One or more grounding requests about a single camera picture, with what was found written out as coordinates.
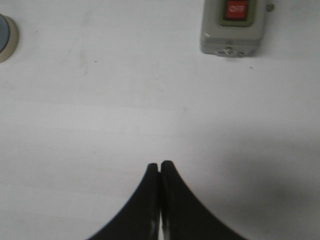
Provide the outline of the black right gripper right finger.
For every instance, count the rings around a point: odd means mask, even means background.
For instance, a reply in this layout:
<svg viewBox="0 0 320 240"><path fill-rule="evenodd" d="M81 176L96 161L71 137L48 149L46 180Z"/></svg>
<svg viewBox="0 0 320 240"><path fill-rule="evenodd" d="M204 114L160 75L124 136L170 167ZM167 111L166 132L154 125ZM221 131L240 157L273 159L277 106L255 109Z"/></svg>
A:
<svg viewBox="0 0 320 240"><path fill-rule="evenodd" d="M161 163L162 229L165 240L243 240L193 194L174 163Z"/></svg>

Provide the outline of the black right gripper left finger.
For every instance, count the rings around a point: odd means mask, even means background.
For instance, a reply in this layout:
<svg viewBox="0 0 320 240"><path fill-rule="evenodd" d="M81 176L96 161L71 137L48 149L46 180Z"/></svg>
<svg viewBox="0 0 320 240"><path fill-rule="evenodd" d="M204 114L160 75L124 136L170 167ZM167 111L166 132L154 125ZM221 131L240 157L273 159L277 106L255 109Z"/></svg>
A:
<svg viewBox="0 0 320 240"><path fill-rule="evenodd" d="M157 240L160 209L160 173L158 165L150 163L126 204L90 239Z"/></svg>

